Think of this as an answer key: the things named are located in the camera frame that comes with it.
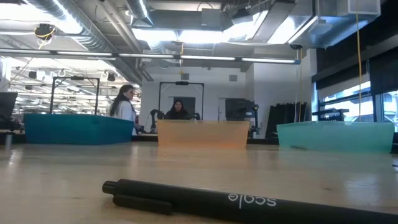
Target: monitor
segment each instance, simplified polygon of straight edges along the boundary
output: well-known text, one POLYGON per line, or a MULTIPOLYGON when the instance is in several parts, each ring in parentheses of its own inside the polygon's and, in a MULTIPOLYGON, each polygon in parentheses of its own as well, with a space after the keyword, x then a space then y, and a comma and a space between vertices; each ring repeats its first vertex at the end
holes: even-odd
POLYGON ((245 99, 226 99, 225 117, 227 121, 244 121, 255 118, 254 101, 245 99))
POLYGON ((17 100, 18 93, 14 92, 0 92, 0 115, 10 118, 14 110, 15 101, 17 100))

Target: orange translucent box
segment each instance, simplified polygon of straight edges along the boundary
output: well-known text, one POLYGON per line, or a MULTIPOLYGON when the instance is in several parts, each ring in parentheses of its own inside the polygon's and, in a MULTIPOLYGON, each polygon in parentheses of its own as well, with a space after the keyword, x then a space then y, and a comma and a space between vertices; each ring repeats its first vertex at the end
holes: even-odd
POLYGON ((158 120, 160 147, 246 147, 249 121, 158 120))

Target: window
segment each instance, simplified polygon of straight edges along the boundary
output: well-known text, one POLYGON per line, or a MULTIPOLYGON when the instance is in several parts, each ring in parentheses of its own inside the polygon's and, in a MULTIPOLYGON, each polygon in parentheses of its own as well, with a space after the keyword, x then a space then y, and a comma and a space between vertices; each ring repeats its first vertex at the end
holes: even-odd
POLYGON ((385 123, 394 123, 398 132, 398 91, 383 93, 383 114, 385 123))
MULTIPOLYGON (((361 121, 374 122, 373 98, 370 95, 371 82, 361 85, 361 121)), ((344 121, 359 122, 359 85, 343 90, 323 99, 325 110, 348 109, 344 121)))
MULTIPOLYGON (((359 121, 359 98, 326 105, 325 109, 349 109, 344 113, 344 121, 359 121)), ((361 99, 361 122, 373 122, 373 101, 371 96, 361 99)))
MULTIPOLYGON (((364 93, 367 91, 371 91, 371 82, 370 81, 365 82, 361 85, 361 93, 364 93)), ((337 100, 337 99, 347 97, 347 96, 352 96, 352 95, 355 95, 358 93, 359 93, 359 85, 351 87, 346 90, 343 90, 343 91, 333 94, 331 96, 328 96, 324 99, 324 102, 331 101, 331 100, 337 100)))

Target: white lab coat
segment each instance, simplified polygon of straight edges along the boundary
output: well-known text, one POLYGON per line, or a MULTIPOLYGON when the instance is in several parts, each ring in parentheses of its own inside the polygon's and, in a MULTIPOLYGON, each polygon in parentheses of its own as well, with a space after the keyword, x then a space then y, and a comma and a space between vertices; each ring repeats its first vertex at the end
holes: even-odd
MULTIPOLYGON (((110 115, 110 111, 111 110, 109 107, 107 114, 108 114, 108 116, 110 116, 112 118, 125 119, 128 121, 136 122, 136 112, 131 109, 130 102, 127 102, 127 101, 120 102, 119 106, 118 106, 118 110, 113 116, 110 115)), ((136 129, 134 127, 132 129, 132 135, 134 135, 134 136, 137 135, 136 129)))

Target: wooden table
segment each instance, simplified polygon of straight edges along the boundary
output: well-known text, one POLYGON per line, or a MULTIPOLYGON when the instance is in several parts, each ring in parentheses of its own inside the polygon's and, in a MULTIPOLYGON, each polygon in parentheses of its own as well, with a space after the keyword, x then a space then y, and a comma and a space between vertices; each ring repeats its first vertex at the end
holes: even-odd
POLYGON ((398 159, 248 146, 247 150, 0 146, 0 223, 224 223, 116 207, 105 180, 144 180, 398 214, 398 159))

